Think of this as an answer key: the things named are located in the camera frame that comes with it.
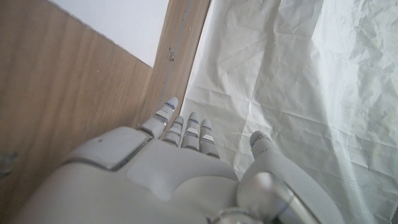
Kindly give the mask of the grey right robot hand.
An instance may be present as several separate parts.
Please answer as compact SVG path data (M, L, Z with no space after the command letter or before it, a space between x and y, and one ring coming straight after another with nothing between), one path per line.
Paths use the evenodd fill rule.
M69 153L14 223L342 223L324 189L262 132L242 177L211 123L174 116L170 98L138 129L119 127Z

